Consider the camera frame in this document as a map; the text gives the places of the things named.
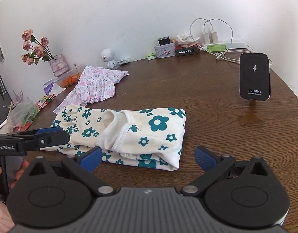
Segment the dried pink flowers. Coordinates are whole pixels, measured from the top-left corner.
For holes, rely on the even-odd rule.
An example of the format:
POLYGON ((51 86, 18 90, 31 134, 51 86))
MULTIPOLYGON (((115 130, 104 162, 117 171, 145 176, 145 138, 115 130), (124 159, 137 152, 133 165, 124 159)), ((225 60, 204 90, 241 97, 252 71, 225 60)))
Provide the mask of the dried pink flowers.
POLYGON ((22 34, 23 50, 25 54, 21 56, 23 63, 27 65, 37 65, 39 61, 49 62, 54 59, 50 49, 49 40, 46 37, 42 37, 38 40, 33 35, 33 30, 25 30, 22 34))

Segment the orange snack bag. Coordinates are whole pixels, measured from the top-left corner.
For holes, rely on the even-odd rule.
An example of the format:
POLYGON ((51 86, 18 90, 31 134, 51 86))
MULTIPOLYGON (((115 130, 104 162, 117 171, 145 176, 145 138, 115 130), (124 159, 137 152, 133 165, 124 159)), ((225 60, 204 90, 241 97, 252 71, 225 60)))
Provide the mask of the orange snack bag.
POLYGON ((80 70, 70 70, 57 78, 56 84, 62 88, 67 88, 79 81, 82 72, 80 70))

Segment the black red box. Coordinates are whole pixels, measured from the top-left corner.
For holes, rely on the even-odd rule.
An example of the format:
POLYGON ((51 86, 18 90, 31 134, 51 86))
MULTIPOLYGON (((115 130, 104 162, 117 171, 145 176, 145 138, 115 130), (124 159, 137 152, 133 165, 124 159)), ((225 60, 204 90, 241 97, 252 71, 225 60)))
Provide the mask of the black red box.
POLYGON ((187 55, 195 55, 198 53, 199 53, 199 48, 197 45, 190 46, 190 47, 177 46, 175 48, 175 54, 177 57, 187 56, 187 55))

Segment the white power strip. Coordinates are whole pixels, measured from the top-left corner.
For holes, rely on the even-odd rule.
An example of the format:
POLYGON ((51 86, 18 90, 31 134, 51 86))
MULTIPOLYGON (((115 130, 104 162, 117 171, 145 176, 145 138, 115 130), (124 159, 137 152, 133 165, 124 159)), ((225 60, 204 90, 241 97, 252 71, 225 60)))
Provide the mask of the white power strip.
POLYGON ((230 41, 224 41, 219 42, 218 44, 225 44, 227 47, 227 50, 235 50, 235 49, 243 49, 246 48, 245 42, 230 42, 230 41))

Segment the plastic bag with snacks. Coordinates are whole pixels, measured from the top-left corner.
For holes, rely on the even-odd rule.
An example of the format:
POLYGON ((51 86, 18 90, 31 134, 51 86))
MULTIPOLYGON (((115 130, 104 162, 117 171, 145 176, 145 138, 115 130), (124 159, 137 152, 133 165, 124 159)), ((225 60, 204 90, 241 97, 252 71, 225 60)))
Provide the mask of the plastic bag with snacks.
POLYGON ((12 132, 20 131, 33 122, 40 109, 32 100, 19 103, 7 116, 7 124, 12 132))

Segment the black wireless charger stand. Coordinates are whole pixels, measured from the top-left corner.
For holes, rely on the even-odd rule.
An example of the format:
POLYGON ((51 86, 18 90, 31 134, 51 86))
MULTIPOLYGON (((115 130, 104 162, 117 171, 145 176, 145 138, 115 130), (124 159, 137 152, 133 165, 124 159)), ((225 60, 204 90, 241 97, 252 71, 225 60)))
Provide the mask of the black wireless charger stand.
POLYGON ((264 53, 242 53, 239 57, 239 94, 243 99, 270 98, 270 67, 264 53))

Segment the left white charger adapter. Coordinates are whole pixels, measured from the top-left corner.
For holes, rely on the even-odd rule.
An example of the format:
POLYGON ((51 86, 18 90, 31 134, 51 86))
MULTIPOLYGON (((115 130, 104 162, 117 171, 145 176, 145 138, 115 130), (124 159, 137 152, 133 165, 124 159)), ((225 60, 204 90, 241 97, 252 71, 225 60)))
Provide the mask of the left white charger adapter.
POLYGON ((203 33, 203 39, 204 39, 204 44, 205 45, 210 44, 210 37, 209 37, 209 33, 208 32, 204 32, 203 33))

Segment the green white small box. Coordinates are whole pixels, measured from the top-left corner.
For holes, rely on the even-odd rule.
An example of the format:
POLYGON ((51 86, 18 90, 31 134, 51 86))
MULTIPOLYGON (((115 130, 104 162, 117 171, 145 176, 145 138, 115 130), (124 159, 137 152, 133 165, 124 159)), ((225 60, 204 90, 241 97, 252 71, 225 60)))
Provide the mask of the green white small box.
POLYGON ((156 59, 156 54, 155 53, 151 53, 147 55, 147 60, 150 61, 152 59, 156 59))

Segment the cream teal floral garment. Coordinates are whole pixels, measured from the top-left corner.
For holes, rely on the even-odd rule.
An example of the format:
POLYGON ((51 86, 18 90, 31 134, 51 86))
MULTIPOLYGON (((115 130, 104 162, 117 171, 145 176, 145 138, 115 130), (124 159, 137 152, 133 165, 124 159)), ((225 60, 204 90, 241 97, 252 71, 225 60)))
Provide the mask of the cream teal floral garment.
POLYGON ((106 110, 68 105, 57 113, 52 127, 62 128, 70 140, 46 150, 80 156, 100 147, 107 163, 175 171, 185 123, 182 108, 106 110))

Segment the pink floral garment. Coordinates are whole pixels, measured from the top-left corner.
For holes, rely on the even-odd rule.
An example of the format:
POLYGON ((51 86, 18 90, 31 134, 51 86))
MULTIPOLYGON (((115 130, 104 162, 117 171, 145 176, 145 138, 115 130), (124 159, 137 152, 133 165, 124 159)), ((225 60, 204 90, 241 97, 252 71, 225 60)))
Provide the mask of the pink floral garment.
POLYGON ((74 89, 58 105, 54 113, 59 113, 68 105, 85 107, 88 104, 101 102, 115 95, 115 85, 129 73, 124 70, 86 66, 74 89))

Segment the crumpled white tissue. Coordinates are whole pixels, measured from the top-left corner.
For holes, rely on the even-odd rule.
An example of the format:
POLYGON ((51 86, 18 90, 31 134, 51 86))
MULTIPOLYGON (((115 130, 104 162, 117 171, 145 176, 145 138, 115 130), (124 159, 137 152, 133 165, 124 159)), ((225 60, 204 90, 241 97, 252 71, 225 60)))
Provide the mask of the crumpled white tissue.
POLYGON ((198 43, 199 36, 194 37, 193 35, 184 32, 176 36, 176 44, 182 48, 191 47, 198 43))

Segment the green spray bottle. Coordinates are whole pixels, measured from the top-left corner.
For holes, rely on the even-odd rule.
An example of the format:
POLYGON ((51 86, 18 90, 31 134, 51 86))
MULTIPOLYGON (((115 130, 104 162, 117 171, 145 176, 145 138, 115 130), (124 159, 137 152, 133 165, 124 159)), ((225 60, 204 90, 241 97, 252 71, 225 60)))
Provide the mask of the green spray bottle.
POLYGON ((227 47, 225 44, 209 44, 203 47, 205 50, 215 53, 215 52, 225 52, 227 47))

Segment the small black box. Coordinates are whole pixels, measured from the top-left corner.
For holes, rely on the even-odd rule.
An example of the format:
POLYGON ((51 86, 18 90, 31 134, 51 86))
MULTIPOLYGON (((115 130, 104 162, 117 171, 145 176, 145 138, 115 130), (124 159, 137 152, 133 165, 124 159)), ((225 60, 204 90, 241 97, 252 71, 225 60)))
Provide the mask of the small black box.
POLYGON ((169 36, 166 36, 166 37, 161 37, 158 39, 158 43, 160 46, 163 46, 163 45, 167 45, 167 44, 170 44, 171 41, 170 41, 170 38, 169 36))

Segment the pink white vase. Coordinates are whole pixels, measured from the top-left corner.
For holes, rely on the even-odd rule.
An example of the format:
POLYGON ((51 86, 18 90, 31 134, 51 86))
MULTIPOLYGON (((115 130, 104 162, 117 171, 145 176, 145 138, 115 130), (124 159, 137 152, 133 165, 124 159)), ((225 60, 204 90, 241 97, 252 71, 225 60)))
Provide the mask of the pink white vase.
POLYGON ((69 66, 63 55, 56 55, 54 59, 49 61, 49 64, 55 77, 69 71, 69 66))

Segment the pink jacket left sleeve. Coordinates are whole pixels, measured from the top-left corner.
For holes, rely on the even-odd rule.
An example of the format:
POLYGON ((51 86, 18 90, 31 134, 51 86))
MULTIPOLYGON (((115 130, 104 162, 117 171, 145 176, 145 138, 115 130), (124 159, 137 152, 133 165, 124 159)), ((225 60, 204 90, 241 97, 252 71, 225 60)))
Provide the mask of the pink jacket left sleeve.
POLYGON ((0 233, 9 232, 14 225, 6 205, 0 201, 0 233))

